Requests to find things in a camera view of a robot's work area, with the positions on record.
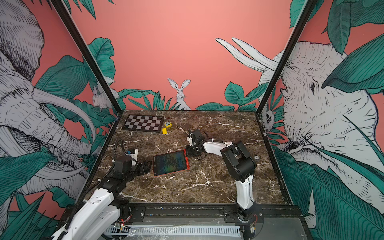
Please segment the red writing tablet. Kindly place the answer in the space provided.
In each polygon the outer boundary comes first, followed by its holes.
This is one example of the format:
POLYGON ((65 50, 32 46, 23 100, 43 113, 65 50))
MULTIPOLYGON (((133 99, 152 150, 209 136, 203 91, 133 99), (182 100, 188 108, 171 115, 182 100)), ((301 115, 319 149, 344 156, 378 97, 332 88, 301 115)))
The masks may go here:
POLYGON ((190 169, 186 150, 170 152, 153 157, 154 177, 182 172, 190 169))

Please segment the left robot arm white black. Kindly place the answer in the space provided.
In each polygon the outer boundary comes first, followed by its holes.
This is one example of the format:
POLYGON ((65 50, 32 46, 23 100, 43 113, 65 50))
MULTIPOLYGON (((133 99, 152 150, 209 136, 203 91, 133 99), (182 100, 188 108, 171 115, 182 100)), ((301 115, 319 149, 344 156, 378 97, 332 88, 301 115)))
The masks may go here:
POLYGON ((150 173, 152 166, 151 161, 141 161, 134 166, 132 163, 136 160, 131 156, 115 160, 90 199, 49 239, 96 240, 114 224, 123 228, 132 218, 133 210, 117 196, 135 177, 150 173))

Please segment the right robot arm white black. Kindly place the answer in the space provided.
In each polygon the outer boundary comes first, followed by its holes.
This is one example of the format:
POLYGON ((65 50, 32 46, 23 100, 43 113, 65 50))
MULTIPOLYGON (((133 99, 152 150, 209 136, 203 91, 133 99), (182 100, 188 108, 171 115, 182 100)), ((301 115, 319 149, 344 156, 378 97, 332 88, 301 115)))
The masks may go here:
POLYGON ((230 176, 235 180, 237 188, 237 215, 242 222, 254 217, 256 202, 253 196, 253 178, 257 166, 243 142, 225 142, 210 139, 200 130, 188 131, 186 155, 199 157, 203 153, 222 157, 230 176))

